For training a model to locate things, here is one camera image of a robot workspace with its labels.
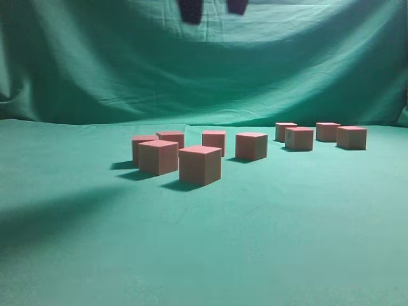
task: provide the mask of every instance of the dark object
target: dark object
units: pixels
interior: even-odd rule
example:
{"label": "dark object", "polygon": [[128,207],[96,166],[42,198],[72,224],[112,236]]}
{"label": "dark object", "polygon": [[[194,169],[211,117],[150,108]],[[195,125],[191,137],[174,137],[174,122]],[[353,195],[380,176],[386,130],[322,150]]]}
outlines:
{"label": "dark object", "polygon": [[181,18],[188,24],[200,24],[203,15],[203,0],[177,0]]}
{"label": "dark object", "polygon": [[243,15],[248,5],[248,0],[227,0],[228,11],[231,14]]}

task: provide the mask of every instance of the green cloth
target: green cloth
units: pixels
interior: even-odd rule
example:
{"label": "green cloth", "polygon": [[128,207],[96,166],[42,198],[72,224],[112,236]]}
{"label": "green cloth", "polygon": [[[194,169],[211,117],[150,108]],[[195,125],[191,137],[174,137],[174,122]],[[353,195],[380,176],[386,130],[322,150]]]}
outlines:
{"label": "green cloth", "polygon": [[205,0],[197,26],[177,0],[0,12],[0,118],[394,124],[406,105],[406,0],[250,0],[244,16]]}
{"label": "green cloth", "polygon": [[[200,188],[132,169],[132,136],[207,128],[0,120],[0,304],[407,305],[408,129],[287,152],[227,127]],[[244,131],[266,159],[231,159]]]}

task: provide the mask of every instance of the wooden block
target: wooden block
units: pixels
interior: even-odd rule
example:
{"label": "wooden block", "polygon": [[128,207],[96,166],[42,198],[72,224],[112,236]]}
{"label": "wooden block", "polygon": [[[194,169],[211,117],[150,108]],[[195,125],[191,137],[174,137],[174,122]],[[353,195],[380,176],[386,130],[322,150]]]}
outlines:
{"label": "wooden block", "polygon": [[139,143],[151,142],[152,140],[158,140],[159,137],[156,135],[143,135],[135,136],[132,138],[132,153],[133,153],[133,164],[138,166],[138,155],[139,155]]}
{"label": "wooden block", "polygon": [[221,149],[194,145],[179,150],[180,180],[208,185],[221,178]]}
{"label": "wooden block", "polygon": [[240,133],[235,137],[235,157],[255,161],[268,155],[268,134]]}
{"label": "wooden block", "polygon": [[139,144],[139,170],[162,175],[179,168],[179,144],[165,140],[153,140]]}
{"label": "wooden block", "polygon": [[341,124],[333,122],[318,122],[316,123],[316,140],[320,142],[336,142],[337,128]]}
{"label": "wooden block", "polygon": [[358,126],[338,127],[337,146],[349,150],[365,150],[367,146],[367,129]]}
{"label": "wooden block", "polygon": [[285,129],[295,128],[298,125],[292,122],[276,122],[275,123],[275,140],[277,142],[285,142]]}
{"label": "wooden block", "polygon": [[286,148],[295,151],[313,150],[313,129],[308,127],[288,127],[285,134]]}
{"label": "wooden block", "polygon": [[167,140],[168,142],[177,142],[178,149],[184,148],[184,133],[180,131],[165,131],[165,132],[157,132],[160,140]]}
{"label": "wooden block", "polygon": [[203,145],[206,147],[221,148],[221,156],[226,152],[226,131],[204,131]]}

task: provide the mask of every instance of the table surface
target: table surface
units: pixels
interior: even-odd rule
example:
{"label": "table surface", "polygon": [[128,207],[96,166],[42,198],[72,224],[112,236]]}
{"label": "table surface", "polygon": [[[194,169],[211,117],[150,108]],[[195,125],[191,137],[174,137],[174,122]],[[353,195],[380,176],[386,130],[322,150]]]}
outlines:
{"label": "table surface", "polygon": [[[0,304],[408,305],[408,129],[288,152],[227,127],[222,179],[131,163],[134,135],[223,127],[0,121]],[[235,134],[269,135],[235,160]]]}

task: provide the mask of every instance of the pink cube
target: pink cube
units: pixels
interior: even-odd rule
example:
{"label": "pink cube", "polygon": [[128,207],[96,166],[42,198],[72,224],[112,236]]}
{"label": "pink cube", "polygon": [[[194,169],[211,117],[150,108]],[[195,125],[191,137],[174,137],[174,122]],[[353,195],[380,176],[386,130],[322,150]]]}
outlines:
{"label": "pink cube", "polygon": [[235,138],[235,157],[255,161],[268,155],[268,134],[240,133]]}
{"label": "pink cube", "polygon": [[165,131],[157,132],[160,140],[167,140],[168,142],[178,142],[178,149],[184,148],[184,133],[180,131]]}
{"label": "pink cube", "polygon": [[180,180],[208,185],[221,178],[221,149],[193,145],[179,150]]}
{"label": "pink cube", "polygon": [[277,142],[285,142],[285,129],[295,128],[298,125],[292,122],[276,122],[275,123],[275,140]]}
{"label": "pink cube", "polygon": [[358,126],[338,127],[337,146],[349,150],[365,150],[367,146],[367,129]]}
{"label": "pink cube", "polygon": [[133,152],[133,164],[138,166],[138,156],[139,156],[139,143],[151,142],[152,140],[158,140],[159,137],[156,135],[145,135],[145,136],[135,136],[132,138],[132,152]]}
{"label": "pink cube", "polygon": [[221,156],[224,157],[226,151],[226,133],[225,131],[204,131],[203,145],[221,148]]}
{"label": "pink cube", "polygon": [[179,144],[165,140],[153,140],[139,144],[139,170],[162,175],[179,168]]}
{"label": "pink cube", "polygon": [[286,148],[295,151],[313,150],[313,129],[308,127],[288,127],[285,133]]}
{"label": "pink cube", "polygon": [[338,123],[318,122],[316,123],[316,140],[320,142],[336,142]]}

